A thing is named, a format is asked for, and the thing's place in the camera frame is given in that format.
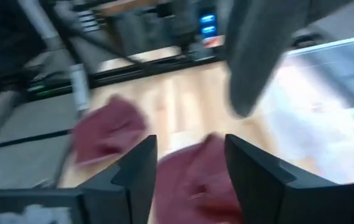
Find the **electronic device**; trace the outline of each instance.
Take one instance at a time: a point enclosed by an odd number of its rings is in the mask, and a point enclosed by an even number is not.
[[[157,165],[149,136],[74,189],[0,190],[0,224],[146,224]]]
[[[354,224],[354,184],[335,184],[231,134],[225,154],[245,223]]]
[[[200,1],[198,7],[199,29],[204,41],[218,35],[217,7],[213,1]]]

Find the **red fabric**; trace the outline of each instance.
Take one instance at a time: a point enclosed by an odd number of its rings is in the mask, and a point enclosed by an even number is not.
[[[108,104],[84,117],[73,129],[76,162],[90,164],[130,150],[146,130],[135,106],[112,96]]]
[[[177,151],[157,166],[159,224],[242,223],[239,202],[225,164],[224,140],[215,134]]]

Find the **black metal frame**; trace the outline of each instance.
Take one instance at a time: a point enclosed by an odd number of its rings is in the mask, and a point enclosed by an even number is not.
[[[79,56],[76,48],[70,41],[71,37],[78,35],[78,31],[73,30],[70,27],[63,24],[62,19],[55,12],[54,6],[56,5],[56,0],[40,0],[40,5],[42,6],[44,12],[48,15],[49,20],[54,25],[54,28],[58,32],[60,39],[62,40],[65,48],[70,53],[72,62],[74,64],[83,64],[83,59]],[[114,52],[114,49],[108,47],[106,44],[101,43],[95,39],[88,37],[83,37],[89,43],[101,47],[109,52],[120,56],[121,53]],[[223,60],[221,47],[211,48],[212,55],[201,60],[194,60],[192,58],[186,57],[186,55],[176,55],[173,57],[162,58],[158,60],[151,60],[148,62],[139,62],[132,58],[124,59],[129,60],[134,65],[127,67],[116,68],[104,72],[90,73],[86,66],[86,79],[90,89],[98,88],[105,85],[110,85],[119,82],[125,82],[128,80],[134,80],[137,78],[144,78],[153,75],[158,75],[166,72],[173,72],[176,70],[181,70],[185,68],[191,68],[200,65],[206,65],[209,63],[214,63]],[[65,83],[58,83],[50,86],[32,86],[28,92],[28,99],[30,101],[41,100],[45,98],[50,98],[54,96],[64,95],[72,92],[72,85],[70,81],[65,81]]]

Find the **red cloth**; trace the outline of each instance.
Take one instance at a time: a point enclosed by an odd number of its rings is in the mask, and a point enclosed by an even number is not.
[[[159,224],[242,223],[224,140],[211,134],[163,158],[157,166],[155,206]]]
[[[112,96],[108,104],[84,117],[73,129],[76,162],[91,164],[130,150],[146,130],[136,107]]]

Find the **black bar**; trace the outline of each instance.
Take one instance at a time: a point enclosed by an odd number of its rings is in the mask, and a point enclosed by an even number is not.
[[[209,63],[219,62],[224,60],[224,56],[221,54],[221,48],[213,48],[213,56],[205,58],[203,60],[186,60],[181,58],[181,55],[162,58],[158,60],[150,61],[151,64],[158,65],[157,69],[153,70],[151,73],[147,73],[144,70],[140,69],[137,65],[130,65],[127,67],[117,68],[113,70],[108,70],[104,72],[99,72],[93,74],[93,79],[95,81],[94,88],[130,81],[137,78],[150,77],[153,75],[159,75],[167,72],[174,72],[181,69],[192,68],[195,66],[206,65]],[[72,92],[72,87],[70,82],[66,81],[65,83],[59,85],[52,85],[48,88],[41,88],[39,90],[30,91],[28,94],[29,101],[42,100],[54,96],[60,96],[64,94],[69,94]]]
[[[0,147],[12,146],[15,144],[22,144],[22,143],[31,142],[31,141],[40,141],[40,140],[49,139],[49,138],[57,138],[57,137],[65,136],[68,134],[70,134],[69,129],[56,131],[53,133],[40,134],[37,136],[31,136],[31,137],[15,139],[15,140],[6,141],[6,142],[0,142]]]

